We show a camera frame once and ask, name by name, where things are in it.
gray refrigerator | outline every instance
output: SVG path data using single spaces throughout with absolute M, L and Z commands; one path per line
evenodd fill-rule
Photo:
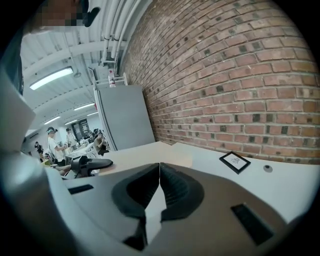
M 112 151 L 155 142 L 141 86 L 96 87 L 94 97 Z

fluorescent light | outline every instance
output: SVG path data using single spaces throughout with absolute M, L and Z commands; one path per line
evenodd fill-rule
M 93 105 L 94 105 L 94 103 L 90 103 L 90 104 L 85 105 L 85 106 L 77 107 L 77 108 L 75 108 L 74 110 L 84 109 L 84 108 L 86 108 L 86 107 L 90 107 L 90 106 L 93 106 Z
M 48 122 L 45 122 L 44 124 L 47 125 L 47 124 L 53 122 L 54 120 L 59 119 L 60 117 L 61 117 L 61 116 L 57 116 L 57 117 L 55 117 L 54 119 L 51 119 L 51 120 L 49 120 Z
M 32 90 L 36 90 L 41 86 L 44 86 L 47 83 L 50 83 L 53 80 L 56 80 L 58 78 L 62 78 L 66 75 L 72 74 L 74 71 L 72 70 L 72 67 L 66 67 L 64 69 L 58 70 L 52 74 L 49 74 L 45 76 L 44 78 L 40 79 L 39 81 L 34 82 L 33 84 L 30 85 L 30 88 Z
M 73 122 L 75 122 L 75 121 L 78 121 L 78 120 L 76 119 L 76 120 L 73 120 L 73 121 L 67 122 L 67 123 L 65 123 L 64 125 L 66 126 L 66 125 L 71 124 L 71 123 L 73 123 Z
M 91 113 L 91 114 L 88 114 L 87 116 L 91 116 L 91 115 L 94 115 L 94 114 L 97 114 L 98 112 L 94 112 L 94 113 Z

person wearing white shirt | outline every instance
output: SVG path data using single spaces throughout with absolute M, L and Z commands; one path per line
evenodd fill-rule
M 58 146 L 57 142 L 54 139 L 56 130 L 53 127 L 49 127 L 46 130 L 48 134 L 48 148 L 51 153 L 54 155 L 55 159 L 57 160 L 58 166 L 62 167 L 66 165 L 66 160 L 64 158 L 63 150 L 65 149 L 64 146 Z
M 66 141 L 69 147 L 71 147 L 73 150 L 76 150 L 77 139 L 75 135 L 70 131 L 71 130 L 69 128 L 66 129 L 66 132 L 67 132 Z

black slot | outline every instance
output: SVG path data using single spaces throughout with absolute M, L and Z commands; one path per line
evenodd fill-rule
M 257 246 L 274 235 L 245 204 L 232 206 L 231 210 Z
M 93 188 L 94 188 L 93 186 L 87 184 L 87 185 L 83 185 L 83 186 L 76 186 L 76 187 L 68 188 L 68 190 L 69 190 L 70 194 L 73 195 L 73 194 L 77 194 L 77 193 L 80 193 L 83 191 L 91 190 Z

